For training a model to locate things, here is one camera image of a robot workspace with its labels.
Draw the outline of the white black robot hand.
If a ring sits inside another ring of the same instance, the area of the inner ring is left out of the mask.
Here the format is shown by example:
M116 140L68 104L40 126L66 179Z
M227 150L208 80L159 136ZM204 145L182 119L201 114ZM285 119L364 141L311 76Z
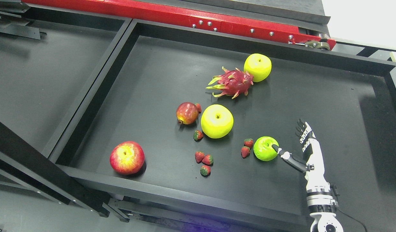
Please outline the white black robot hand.
M278 156L292 168L303 173L306 179L306 190L330 189L326 181L323 153L317 137L308 122L299 119L297 121L296 135L301 144L303 159L297 158L289 151L273 144L273 150Z

